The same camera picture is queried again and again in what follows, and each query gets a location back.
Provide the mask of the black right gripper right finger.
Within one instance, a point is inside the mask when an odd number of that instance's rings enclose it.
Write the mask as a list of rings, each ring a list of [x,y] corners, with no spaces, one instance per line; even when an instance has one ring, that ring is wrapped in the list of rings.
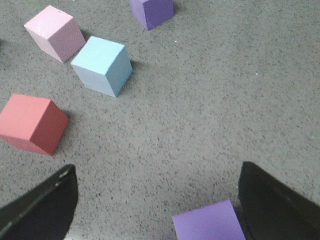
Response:
[[[242,164],[238,196],[252,239],[320,238],[320,207],[253,162]]]

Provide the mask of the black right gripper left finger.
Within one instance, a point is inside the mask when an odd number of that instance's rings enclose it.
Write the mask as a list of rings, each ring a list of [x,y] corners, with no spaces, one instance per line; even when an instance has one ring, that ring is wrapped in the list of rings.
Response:
[[[67,164],[0,209],[2,240],[63,240],[78,203],[76,168]]]

